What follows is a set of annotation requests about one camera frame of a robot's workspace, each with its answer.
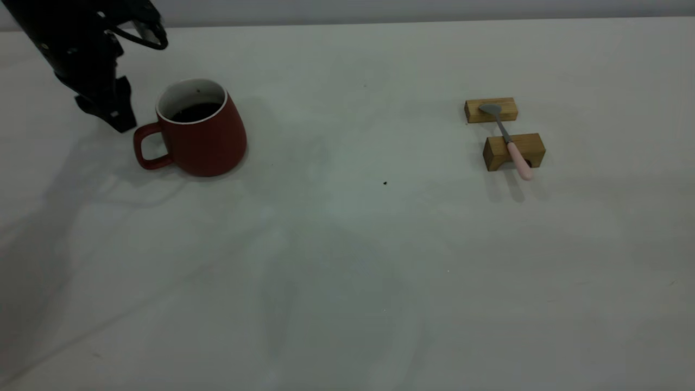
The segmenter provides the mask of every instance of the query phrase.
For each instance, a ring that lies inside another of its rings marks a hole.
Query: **mug handle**
[[[138,128],[138,130],[136,130],[135,134],[133,135],[135,158],[138,160],[138,163],[145,170],[156,170],[157,168],[169,166],[171,163],[174,163],[174,159],[172,159],[170,154],[166,154],[164,156],[160,156],[152,160],[145,159],[144,157],[142,157],[142,140],[144,140],[147,136],[150,136],[155,133],[160,133],[161,131],[162,126],[160,126],[158,122],[155,122],[154,124],[148,124]]]

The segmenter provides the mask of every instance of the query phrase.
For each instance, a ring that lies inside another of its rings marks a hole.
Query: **red mug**
[[[199,177],[221,175],[234,168],[246,153],[246,131],[229,93],[207,79],[174,83],[156,104],[158,121],[135,131],[138,163],[156,170],[175,163]],[[162,133],[167,154],[142,157],[142,140]]]

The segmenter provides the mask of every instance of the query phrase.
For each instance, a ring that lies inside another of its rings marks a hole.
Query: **cable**
[[[123,31],[120,27],[114,26],[113,24],[109,23],[108,21],[104,20],[106,23],[108,30],[114,33],[115,35],[118,35],[122,38],[125,38],[129,41],[135,42],[137,44],[140,44],[142,46],[149,47],[151,49],[155,50],[164,50],[166,49],[167,46],[169,46],[169,41],[167,40],[167,37],[165,34],[157,34],[156,32],[152,31],[154,36],[159,40],[159,44],[150,42],[148,40],[142,39],[136,35],[126,33]]]

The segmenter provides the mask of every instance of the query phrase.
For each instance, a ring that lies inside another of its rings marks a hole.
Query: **white wall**
[[[695,15],[694,0],[158,0],[168,26]],[[0,30],[16,29],[0,8]]]

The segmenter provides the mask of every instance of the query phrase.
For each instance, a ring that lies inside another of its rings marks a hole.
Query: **pink spoon handle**
[[[514,164],[516,164],[516,170],[519,172],[521,179],[525,181],[533,179],[533,171],[531,171],[531,167],[526,164],[526,160],[521,156],[521,152],[519,152],[516,145],[514,143],[508,143],[507,149],[512,156],[512,160],[514,160]]]

